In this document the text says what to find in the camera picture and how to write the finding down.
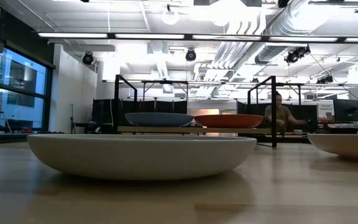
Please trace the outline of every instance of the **white bowl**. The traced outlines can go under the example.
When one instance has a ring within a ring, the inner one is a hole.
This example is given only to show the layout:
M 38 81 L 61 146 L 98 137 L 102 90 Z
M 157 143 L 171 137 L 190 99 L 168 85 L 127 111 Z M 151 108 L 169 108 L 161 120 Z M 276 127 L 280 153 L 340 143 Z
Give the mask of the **white bowl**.
M 308 138 L 322 151 L 358 159 L 358 134 L 308 134 Z
M 85 177 L 120 180 L 189 179 L 242 164 L 256 139 L 205 136 L 39 134 L 27 137 L 47 166 Z

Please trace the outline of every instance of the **blue bowl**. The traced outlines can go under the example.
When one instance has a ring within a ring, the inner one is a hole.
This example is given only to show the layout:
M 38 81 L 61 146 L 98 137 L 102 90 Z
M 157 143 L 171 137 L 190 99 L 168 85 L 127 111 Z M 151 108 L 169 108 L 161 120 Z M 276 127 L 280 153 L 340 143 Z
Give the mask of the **blue bowl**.
M 181 127 L 189 125 L 193 116 L 176 113 L 128 113 L 125 114 L 130 124 L 143 127 Z

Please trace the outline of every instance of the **orange bowl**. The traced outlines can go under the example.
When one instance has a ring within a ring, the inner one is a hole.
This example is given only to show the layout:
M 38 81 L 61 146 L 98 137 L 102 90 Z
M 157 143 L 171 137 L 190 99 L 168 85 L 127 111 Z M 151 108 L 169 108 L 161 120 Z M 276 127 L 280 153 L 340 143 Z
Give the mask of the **orange bowl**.
M 197 124 L 208 128 L 253 128 L 262 124 L 264 117 L 249 114 L 220 114 L 194 117 Z

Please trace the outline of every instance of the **bowl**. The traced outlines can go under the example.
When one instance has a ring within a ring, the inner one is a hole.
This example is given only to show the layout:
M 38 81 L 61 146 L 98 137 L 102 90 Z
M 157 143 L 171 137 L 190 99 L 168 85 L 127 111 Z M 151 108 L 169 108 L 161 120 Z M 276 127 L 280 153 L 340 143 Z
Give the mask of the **bowl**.
M 249 114 L 220 114 L 196 116 L 195 121 L 208 128 L 253 128 L 262 124 L 264 117 Z
M 308 134 L 308 138 L 322 151 L 358 159 L 358 134 Z
M 35 134 L 35 156 L 60 172 L 98 179 L 175 180 L 242 164 L 256 139 L 206 136 Z
M 143 127 L 181 127 L 189 125 L 193 116 L 176 113 L 128 113 L 127 121 L 136 126 Z

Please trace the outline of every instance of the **window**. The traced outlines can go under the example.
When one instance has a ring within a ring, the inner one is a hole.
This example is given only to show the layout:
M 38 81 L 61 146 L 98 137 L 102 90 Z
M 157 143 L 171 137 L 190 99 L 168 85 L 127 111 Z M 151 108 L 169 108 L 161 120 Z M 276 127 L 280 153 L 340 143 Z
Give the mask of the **window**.
M 43 129 L 49 104 L 46 96 L 48 80 L 46 67 L 9 49 L 0 54 L 0 125 L 7 129 L 8 121 L 13 131 L 22 128 Z
M 3 89 L 0 99 L 4 110 L 4 114 L 0 113 L 0 125 L 7 127 L 6 118 L 12 129 L 42 127 L 44 99 Z
M 0 83 L 33 93 L 45 94 L 47 69 L 11 50 L 0 54 Z

